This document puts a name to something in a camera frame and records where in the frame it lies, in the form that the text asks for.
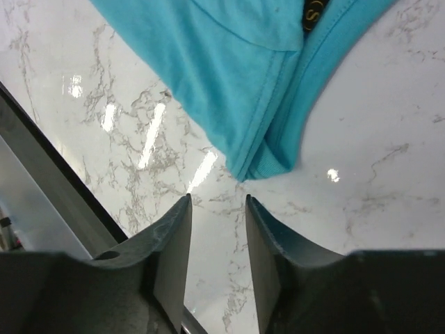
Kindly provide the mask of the turquoise t shirt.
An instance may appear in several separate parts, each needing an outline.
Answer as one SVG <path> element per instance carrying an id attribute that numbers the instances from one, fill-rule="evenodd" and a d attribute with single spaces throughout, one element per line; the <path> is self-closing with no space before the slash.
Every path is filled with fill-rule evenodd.
<path id="1" fill-rule="evenodd" d="M 315 101 L 390 1 L 95 1 L 238 181 L 292 171 Z"/>

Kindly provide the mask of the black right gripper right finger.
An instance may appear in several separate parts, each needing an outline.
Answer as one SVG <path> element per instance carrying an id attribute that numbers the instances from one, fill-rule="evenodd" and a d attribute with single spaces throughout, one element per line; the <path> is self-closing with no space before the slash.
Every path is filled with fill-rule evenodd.
<path id="1" fill-rule="evenodd" d="M 255 197 L 246 232 L 260 333 L 381 333 L 353 258 L 298 234 Z"/>

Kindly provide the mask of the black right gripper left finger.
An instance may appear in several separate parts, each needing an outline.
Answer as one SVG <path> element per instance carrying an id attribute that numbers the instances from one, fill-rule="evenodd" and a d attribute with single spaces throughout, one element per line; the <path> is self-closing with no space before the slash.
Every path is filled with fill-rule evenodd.
<path id="1" fill-rule="evenodd" d="M 180 333 L 191 244 L 191 196 L 91 261 L 55 257 L 35 333 Z"/>

